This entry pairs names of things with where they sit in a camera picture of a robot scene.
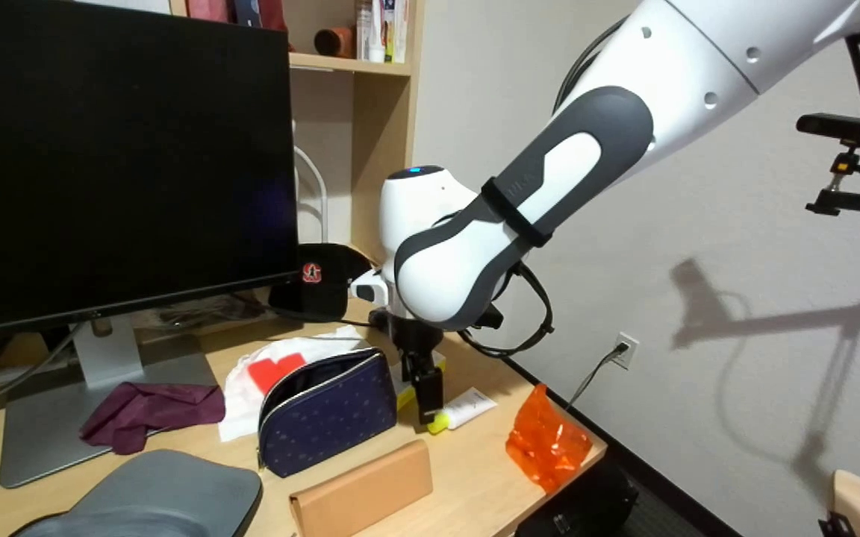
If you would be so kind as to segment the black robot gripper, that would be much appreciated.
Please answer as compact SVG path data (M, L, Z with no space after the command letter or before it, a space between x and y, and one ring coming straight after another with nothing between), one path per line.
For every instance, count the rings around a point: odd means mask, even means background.
M441 331L388 311L374 311L370 325L394 343L404 380L415 386L418 419L431 423L441 410L441 370L433 361Z

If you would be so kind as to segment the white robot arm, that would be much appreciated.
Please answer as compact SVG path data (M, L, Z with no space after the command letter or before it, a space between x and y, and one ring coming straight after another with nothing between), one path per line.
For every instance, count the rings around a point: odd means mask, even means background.
M503 286L571 214L833 41L860 56L860 0L643 0L583 50L545 132L482 189L441 167L394 173L385 264L352 289L404 328L492 325Z

